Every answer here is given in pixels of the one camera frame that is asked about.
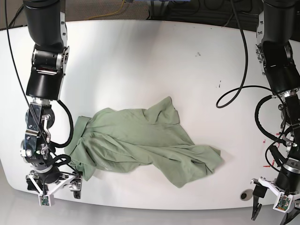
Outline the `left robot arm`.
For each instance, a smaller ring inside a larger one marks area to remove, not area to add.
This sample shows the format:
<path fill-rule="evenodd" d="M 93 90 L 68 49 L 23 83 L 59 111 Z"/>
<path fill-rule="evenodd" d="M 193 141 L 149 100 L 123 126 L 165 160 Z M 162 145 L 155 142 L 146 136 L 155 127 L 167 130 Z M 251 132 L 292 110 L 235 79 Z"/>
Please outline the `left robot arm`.
<path fill-rule="evenodd" d="M 252 180 L 255 185 L 252 220 L 261 210 L 260 199 L 271 191 L 276 196 L 273 209 L 284 213 L 281 223 L 286 225 L 300 213 L 300 74 L 290 44 L 300 3 L 297 0 L 265 0 L 262 4 L 256 30 L 256 54 L 271 94 L 257 104 L 255 122 L 272 140 L 266 152 L 273 156 L 273 169 L 278 176 L 273 181 L 262 177 Z M 278 108 L 282 123 L 279 136 L 267 132 L 259 122 L 261 106 L 273 97 L 280 100 Z"/>

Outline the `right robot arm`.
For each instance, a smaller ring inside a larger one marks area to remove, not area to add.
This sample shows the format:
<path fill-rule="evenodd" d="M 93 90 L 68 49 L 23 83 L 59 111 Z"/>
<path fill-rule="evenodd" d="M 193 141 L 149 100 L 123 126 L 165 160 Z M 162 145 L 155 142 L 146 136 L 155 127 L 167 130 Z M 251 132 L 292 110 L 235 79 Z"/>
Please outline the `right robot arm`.
<path fill-rule="evenodd" d="M 82 173 L 73 170 L 62 172 L 59 168 L 69 165 L 68 155 L 56 155 L 57 148 L 71 143 L 58 144 L 51 140 L 50 128 L 55 121 L 51 102 L 60 101 L 60 91 L 65 77 L 69 56 L 65 2 L 63 0 L 25 0 L 23 8 L 29 34 L 35 43 L 31 59 L 31 73 L 26 96 L 32 101 L 26 113 L 26 132 L 21 145 L 21 156 L 30 163 L 27 175 L 28 190 L 38 193 L 42 206 L 52 206 L 54 194 L 69 187 L 74 198 L 80 199 Z"/>

